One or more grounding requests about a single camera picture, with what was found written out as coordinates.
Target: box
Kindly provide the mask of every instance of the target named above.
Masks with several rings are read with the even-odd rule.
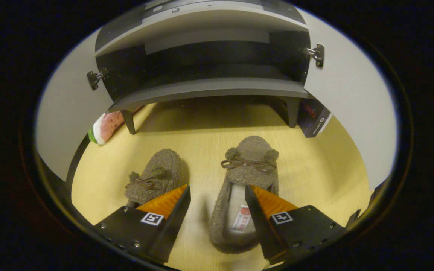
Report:
[[[318,100],[301,99],[297,124],[306,137],[317,136],[331,118],[332,113]]]

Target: light wood floor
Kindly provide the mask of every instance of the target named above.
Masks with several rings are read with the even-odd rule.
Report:
[[[280,197],[296,206],[314,205],[342,226],[357,209],[367,208],[372,191],[364,163],[336,118],[323,133],[306,139],[270,106],[243,101],[215,97],[145,106],[134,116],[137,134],[123,125],[105,145],[86,148],[73,180],[74,206],[98,223],[126,204],[131,171],[141,173],[155,152],[173,149],[186,163],[192,201],[166,265],[185,271],[262,270],[267,261],[260,246],[222,254],[208,238],[208,219],[225,175],[224,153],[258,135],[280,152]]]

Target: plush toy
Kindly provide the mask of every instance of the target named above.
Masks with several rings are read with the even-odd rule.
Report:
[[[105,144],[113,135],[115,130],[124,123],[122,112],[116,111],[109,114],[103,113],[101,117],[94,123],[93,127],[88,131],[88,137],[96,144]]]

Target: cabinet leg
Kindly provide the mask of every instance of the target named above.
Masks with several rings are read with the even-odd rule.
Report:
[[[135,134],[135,124],[133,123],[133,113],[128,110],[122,110],[123,120],[130,134]]]
[[[285,102],[287,104],[287,114],[289,115],[289,127],[295,128],[297,125],[297,115],[299,113],[299,103],[301,98],[287,97]]]

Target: metal hinge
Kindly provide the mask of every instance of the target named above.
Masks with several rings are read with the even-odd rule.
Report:
[[[317,44],[316,48],[310,49],[305,48],[304,53],[306,55],[311,55],[315,59],[315,65],[321,69],[324,67],[324,45]]]
[[[88,83],[91,86],[91,89],[95,90],[98,88],[98,82],[103,77],[103,73],[93,73],[93,71],[86,74],[86,78],[88,78]]]

